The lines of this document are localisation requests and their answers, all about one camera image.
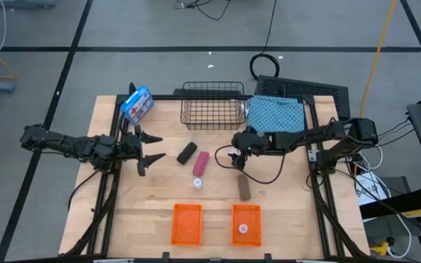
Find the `black bandage roll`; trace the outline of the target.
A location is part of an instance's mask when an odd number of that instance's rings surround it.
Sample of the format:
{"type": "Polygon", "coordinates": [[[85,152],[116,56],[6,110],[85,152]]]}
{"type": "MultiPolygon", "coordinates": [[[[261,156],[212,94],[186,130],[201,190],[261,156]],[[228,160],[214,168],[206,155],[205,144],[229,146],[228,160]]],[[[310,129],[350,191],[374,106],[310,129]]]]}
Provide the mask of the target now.
{"type": "Polygon", "coordinates": [[[179,154],[177,157],[177,162],[180,164],[185,164],[196,151],[197,145],[194,142],[190,142],[179,154]]]}

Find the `blue patterned folded cloth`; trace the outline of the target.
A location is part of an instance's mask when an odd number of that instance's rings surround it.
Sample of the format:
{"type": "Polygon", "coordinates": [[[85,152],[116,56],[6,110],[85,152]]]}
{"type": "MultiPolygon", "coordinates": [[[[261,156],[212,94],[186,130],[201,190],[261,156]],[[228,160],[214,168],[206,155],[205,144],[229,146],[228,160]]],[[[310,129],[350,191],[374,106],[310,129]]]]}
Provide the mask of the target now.
{"type": "Polygon", "coordinates": [[[301,132],[304,123],[304,106],[296,99],[254,95],[248,101],[247,125],[258,134],[301,132]]]}

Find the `brown bandage roll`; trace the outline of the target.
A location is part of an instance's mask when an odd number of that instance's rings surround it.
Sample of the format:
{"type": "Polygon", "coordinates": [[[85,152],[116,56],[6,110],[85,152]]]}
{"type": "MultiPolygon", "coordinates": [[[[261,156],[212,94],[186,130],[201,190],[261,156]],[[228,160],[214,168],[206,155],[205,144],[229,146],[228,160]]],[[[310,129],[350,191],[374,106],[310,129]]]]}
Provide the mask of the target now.
{"type": "Polygon", "coordinates": [[[251,190],[249,187],[248,178],[240,174],[238,176],[238,190],[239,190],[239,197],[241,201],[248,201],[251,198],[251,190]]]}

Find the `black aluminium table frame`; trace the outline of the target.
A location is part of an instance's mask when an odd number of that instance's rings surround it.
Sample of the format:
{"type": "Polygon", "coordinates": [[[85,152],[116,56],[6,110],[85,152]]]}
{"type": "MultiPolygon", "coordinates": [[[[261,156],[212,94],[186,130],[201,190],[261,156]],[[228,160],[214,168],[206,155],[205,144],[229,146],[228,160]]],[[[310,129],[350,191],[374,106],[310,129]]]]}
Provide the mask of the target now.
{"type": "Polygon", "coordinates": [[[286,157],[251,157],[246,171],[254,177],[251,203],[262,209],[262,245],[234,246],[231,243],[232,206],[239,202],[238,173],[230,169],[228,144],[231,130],[189,130],[180,121],[181,100],[157,96],[141,126],[161,137],[144,147],[146,154],[165,153],[150,166],[146,176],[137,174],[135,161],[123,163],[114,208],[100,224],[90,253],[110,257],[157,258],[169,252],[171,259],[321,259],[337,254],[331,226],[319,230],[312,191],[307,187],[308,156],[299,148],[286,157]],[[196,151],[185,163],[178,154],[190,143],[196,151]],[[201,151],[209,152],[201,177],[192,174],[201,151]],[[194,187],[194,179],[202,188],[194,187]],[[174,204],[202,205],[200,246],[171,244],[174,204]]]}

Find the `pink bandage roll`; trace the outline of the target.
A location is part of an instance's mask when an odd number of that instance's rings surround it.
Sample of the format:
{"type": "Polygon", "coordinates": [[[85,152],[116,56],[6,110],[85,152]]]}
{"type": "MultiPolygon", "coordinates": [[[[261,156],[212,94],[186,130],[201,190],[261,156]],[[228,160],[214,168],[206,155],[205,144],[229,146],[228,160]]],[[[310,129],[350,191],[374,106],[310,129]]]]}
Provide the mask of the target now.
{"type": "Polygon", "coordinates": [[[194,164],[194,168],[192,170],[192,174],[201,177],[205,171],[205,167],[208,163],[209,159],[209,152],[201,151],[197,157],[197,160],[194,164]]]}

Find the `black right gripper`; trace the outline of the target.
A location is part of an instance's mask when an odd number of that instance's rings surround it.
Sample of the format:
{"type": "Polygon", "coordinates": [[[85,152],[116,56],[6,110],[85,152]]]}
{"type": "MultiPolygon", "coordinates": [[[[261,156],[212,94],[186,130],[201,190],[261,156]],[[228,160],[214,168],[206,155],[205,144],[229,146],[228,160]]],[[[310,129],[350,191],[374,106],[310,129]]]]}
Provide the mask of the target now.
{"type": "MultiPolygon", "coordinates": [[[[233,135],[232,146],[240,152],[245,153],[265,153],[270,150],[270,140],[266,135],[257,133],[252,126],[247,126],[243,131],[239,131],[233,135]]],[[[232,159],[233,168],[243,170],[246,164],[246,157],[236,153],[229,153],[232,159]]]]}

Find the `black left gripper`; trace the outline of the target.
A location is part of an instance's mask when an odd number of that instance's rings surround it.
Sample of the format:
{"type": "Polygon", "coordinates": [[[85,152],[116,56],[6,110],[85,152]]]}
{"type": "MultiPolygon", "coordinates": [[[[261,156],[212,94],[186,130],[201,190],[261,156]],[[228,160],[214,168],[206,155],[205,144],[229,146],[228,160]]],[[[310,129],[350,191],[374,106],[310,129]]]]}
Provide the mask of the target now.
{"type": "Polygon", "coordinates": [[[134,134],[128,132],[124,135],[121,141],[121,152],[125,159],[137,159],[137,172],[140,177],[145,176],[145,169],[149,168],[155,161],[158,161],[160,158],[166,156],[165,153],[159,153],[152,156],[143,157],[143,143],[155,143],[161,142],[163,139],[161,137],[155,137],[149,134],[146,134],[140,127],[136,125],[134,127],[134,134]]]}

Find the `orange plastic basket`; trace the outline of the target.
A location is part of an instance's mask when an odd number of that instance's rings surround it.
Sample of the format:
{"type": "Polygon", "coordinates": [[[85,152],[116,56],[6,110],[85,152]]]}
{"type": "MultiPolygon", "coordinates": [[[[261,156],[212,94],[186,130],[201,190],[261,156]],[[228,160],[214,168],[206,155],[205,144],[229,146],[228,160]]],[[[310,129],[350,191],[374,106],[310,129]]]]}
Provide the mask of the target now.
{"type": "Polygon", "coordinates": [[[259,205],[234,204],[232,206],[231,243],[235,246],[260,247],[262,245],[262,213],[259,205]],[[241,234],[238,227],[248,226],[248,232],[241,234]]]}
{"type": "Polygon", "coordinates": [[[172,245],[200,246],[202,239],[202,205],[174,204],[172,213],[172,245]]]}

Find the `blue first aid kit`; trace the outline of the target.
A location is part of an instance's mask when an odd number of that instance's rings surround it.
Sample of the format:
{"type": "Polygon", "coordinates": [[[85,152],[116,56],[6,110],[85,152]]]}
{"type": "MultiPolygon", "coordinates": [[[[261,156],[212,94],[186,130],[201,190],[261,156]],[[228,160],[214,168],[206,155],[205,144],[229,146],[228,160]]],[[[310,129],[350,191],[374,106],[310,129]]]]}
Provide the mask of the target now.
{"type": "Polygon", "coordinates": [[[137,125],[153,107],[151,92],[140,86],[122,103],[120,111],[131,124],[137,125]]]}

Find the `yellow power plug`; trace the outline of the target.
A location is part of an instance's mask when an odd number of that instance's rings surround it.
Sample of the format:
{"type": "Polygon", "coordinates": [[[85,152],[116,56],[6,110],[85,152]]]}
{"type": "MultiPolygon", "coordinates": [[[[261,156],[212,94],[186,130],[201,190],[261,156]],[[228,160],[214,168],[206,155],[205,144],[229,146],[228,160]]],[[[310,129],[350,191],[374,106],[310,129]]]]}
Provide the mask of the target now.
{"type": "Polygon", "coordinates": [[[386,256],[389,251],[389,243],[386,240],[383,240],[380,244],[370,247],[370,250],[378,253],[380,256],[386,256]]]}

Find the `white printed paper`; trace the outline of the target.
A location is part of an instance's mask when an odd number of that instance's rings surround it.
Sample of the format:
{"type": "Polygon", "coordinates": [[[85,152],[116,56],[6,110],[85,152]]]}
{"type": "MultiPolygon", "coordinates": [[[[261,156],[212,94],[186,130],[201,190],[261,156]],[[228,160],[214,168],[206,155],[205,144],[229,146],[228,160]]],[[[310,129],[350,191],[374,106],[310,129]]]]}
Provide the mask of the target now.
{"type": "Polygon", "coordinates": [[[359,206],[370,204],[377,199],[386,199],[390,197],[390,192],[372,172],[358,175],[356,179],[355,191],[359,206]]]}

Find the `grey flat box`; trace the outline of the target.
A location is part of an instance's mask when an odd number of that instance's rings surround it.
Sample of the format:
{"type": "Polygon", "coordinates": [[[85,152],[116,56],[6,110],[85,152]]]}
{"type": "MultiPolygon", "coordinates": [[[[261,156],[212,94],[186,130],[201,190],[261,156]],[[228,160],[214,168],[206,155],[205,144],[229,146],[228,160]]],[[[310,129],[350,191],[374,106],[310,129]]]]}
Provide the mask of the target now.
{"type": "Polygon", "coordinates": [[[5,9],[53,9],[56,0],[0,0],[0,8],[5,9]]]}

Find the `black metal beam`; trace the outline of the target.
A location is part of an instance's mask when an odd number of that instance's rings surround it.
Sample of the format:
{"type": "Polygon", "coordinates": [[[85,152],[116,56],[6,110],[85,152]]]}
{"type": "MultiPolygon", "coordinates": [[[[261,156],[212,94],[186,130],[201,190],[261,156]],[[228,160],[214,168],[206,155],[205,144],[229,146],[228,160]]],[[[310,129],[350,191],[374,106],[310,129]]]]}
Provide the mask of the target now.
{"type": "Polygon", "coordinates": [[[362,218],[388,216],[413,210],[421,210],[421,189],[360,206],[362,218]]]}

